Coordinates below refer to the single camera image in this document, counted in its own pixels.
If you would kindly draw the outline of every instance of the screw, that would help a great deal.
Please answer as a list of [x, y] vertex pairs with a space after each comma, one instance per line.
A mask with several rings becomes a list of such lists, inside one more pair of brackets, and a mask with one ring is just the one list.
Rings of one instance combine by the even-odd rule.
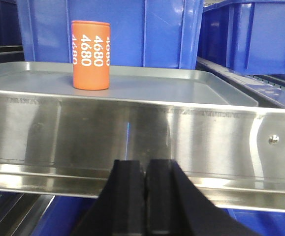
[[268, 142], [269, 144], [276, 144], [277, 142], [279, 142], [279, 136], [274, 134], [269, 138]]

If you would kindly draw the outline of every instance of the stainless steel tray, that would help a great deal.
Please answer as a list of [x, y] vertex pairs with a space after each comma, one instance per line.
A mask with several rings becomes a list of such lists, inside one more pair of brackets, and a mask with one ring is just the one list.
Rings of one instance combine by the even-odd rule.
[[285, 110], [226, 105], [216, 77], [202, 85], [222, 105], [190, 103], [202, 73], [122, 68], [82, 91], [71, 65], [0, 65], [0, 190], [96, 196], [114, 159], [174, 158], [219, 206], [285, 210]]
[[121, 100], [257, 106], [257, 102], [215, 75], [195, 70], [111, 66], [110, 88], [72, 87], [68, 63], [0, 64], [0, 90], [78, 95]]

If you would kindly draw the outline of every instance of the blue container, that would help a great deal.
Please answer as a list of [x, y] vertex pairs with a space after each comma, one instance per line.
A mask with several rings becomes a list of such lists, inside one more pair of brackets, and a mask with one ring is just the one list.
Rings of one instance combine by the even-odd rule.
[[31, 236], [69, 236], [95, 199], [56, 196]]
[[285, 236], [285, 213], [227, 209], [230, 216], [262, 236]]
[[[95, 199], [60, 197], [52, 201], [31, 236], [68, 236]], [[285, 236], [285, 213], [224, 209], [262, 236]]]
[[242, 74], [285, 74], [285, 0], [204, 8], [198, 55]]
[[111, 24], [111, 64], [195, 69], [203, 0], [18, 1], [26, 61], [72, 62], [71, 21]]
[[15, 0], [0, 0], [0, 46], [20, 45], [21, 34]]

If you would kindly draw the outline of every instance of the blue plastic bin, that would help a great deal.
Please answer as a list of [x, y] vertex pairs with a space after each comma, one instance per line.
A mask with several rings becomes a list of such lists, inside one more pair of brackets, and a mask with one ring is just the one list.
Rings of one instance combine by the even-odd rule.
[[285, 0], [204, 8], [198, 55], [242, 74], [285, 74]]
[[95, 199], [56, 196], [31, 236], [69, 236]]
[[195, 69], [203, 0], [18, 1], [26, 61], [72, 62], [71, 21], [111, 24], [111, 64]]
[[[56, 197], [32, 236], [68, 236], [95, 199]], [[285, 213], [224, 209], [230, 216], [262, 236], [285, 236]]]
[[20, 45], [21, 34], [15, 0], [0, 0], [0, 46]]
[[262, 236], [285, 236], [285, 213], [226, 209], [235, 220]]

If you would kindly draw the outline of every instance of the orange cylinder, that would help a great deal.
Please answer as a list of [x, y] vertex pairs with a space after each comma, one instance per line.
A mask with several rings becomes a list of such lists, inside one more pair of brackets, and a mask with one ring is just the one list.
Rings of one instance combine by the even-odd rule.
[[86, 90], [109, 87], [110, 24], [72, 21], [73, 86]]

